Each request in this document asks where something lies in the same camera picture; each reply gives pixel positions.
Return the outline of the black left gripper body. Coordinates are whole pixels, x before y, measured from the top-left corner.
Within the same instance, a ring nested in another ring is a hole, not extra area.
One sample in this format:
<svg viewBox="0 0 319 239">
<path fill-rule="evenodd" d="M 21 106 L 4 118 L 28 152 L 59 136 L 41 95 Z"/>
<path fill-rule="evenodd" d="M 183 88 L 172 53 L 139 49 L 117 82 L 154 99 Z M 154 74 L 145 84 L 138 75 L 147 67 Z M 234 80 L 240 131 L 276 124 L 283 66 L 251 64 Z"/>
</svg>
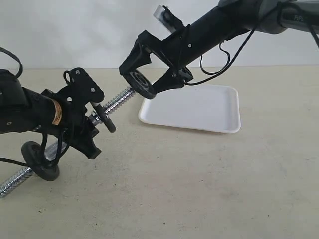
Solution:
<svg viewBox="0 0 319 239">
<path fill-rule="evenodd" d="M 101 150 L 96 147 L 93 139 L 86 138 L 86 104 L 76 103 L 71 97 L 65 97 L 60 93 L 56 93 L 49 89 L 45 89 L 42 95 L 55 100 L 61 106 L 62 119 L 59 126 L 67 129 L 63 136 L 63 142 L 84 154 L 88 159 L 95 159 Z"/>
</svg>

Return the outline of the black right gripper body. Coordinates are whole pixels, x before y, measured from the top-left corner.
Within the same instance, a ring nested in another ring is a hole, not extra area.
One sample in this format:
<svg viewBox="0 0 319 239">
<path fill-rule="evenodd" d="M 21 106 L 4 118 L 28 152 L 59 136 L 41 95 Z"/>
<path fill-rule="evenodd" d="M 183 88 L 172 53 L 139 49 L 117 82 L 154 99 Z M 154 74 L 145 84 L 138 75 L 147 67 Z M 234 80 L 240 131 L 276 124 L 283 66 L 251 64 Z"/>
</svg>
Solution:
<svg viewBox="0 0 319 239">
<path fill-rule="evenodd" d="M 150 64 L 152 62 L 151 54 L 154 54 L 174 70 L 179 70 L 188 65 L 191 60 L 191 50 L 188 49 L 191 37 L 190 30 L 191 27 L 188 24 L 163 40 L 158 39 L 146 30 L 143 31 L 136 40 L 140 51 L 136 59 L 136 68 Z"/>
</svg>

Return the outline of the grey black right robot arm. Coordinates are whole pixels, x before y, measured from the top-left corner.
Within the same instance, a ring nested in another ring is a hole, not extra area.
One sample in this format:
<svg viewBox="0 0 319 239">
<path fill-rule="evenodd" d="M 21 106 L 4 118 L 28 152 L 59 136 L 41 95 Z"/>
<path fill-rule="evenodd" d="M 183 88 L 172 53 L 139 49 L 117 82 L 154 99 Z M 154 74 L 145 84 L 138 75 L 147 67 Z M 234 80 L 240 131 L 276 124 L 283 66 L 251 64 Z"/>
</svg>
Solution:
<svg viewBox="0 0 319 239">
<path fill-rule="evenodd" d="M 184 86 L 194 86 L 188 64 L 224 41 L 254 32 L 280 34 L 287 29 L 309 32 L 319 37 L 319 3 L 316 0 L 221 0 L 216 7 L 192 24 L 185 25 L 167 6 L 160 5 L 155 18 L 170 32 L 160 40 L 147 31 L 138 35 L 120 74 L 140 95 L 156 94 Z M 155 55 L 168 66 L 166 73 L 151 83 L 140 71 Z"/>
</svg>

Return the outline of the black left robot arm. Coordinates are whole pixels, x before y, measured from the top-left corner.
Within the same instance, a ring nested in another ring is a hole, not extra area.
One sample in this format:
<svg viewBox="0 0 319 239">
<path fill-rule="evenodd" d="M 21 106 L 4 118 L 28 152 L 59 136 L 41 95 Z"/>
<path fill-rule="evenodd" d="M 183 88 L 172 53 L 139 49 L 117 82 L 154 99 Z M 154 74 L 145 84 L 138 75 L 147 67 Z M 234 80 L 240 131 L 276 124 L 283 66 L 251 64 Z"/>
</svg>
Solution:
<svg viewBox="0 0 319 239">
<path fill-rule="evenodd" d="M 73 80 L 54 93 L 48 89 L 37 93 L 21 85 L 10 71 L 0 71 L 0 132 L 34 131 L 54 137 L 95 159 L 100 149 L 93 137 L 98 133 L 85 115 L 86 104 L 99 103 L 103 91 L 82 68 L 69 71 Z"/>
</svg>

